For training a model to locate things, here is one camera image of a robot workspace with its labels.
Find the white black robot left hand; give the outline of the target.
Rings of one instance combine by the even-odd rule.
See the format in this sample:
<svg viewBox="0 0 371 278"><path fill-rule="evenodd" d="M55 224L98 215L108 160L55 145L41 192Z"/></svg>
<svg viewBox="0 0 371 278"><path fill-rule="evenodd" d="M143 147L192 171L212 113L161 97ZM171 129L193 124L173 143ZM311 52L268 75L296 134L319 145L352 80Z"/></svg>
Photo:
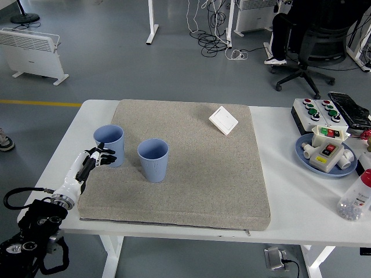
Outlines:
<svg viewBox="0 0 371 278"><path fill-rule="evenodd" d="M95 167L114 163L116 159L116 152L105 148L104 143L90 150L84 150L70 167L64 184L53 192L51 202L67 210L72 209L78 203L90 172Z"/></svg>

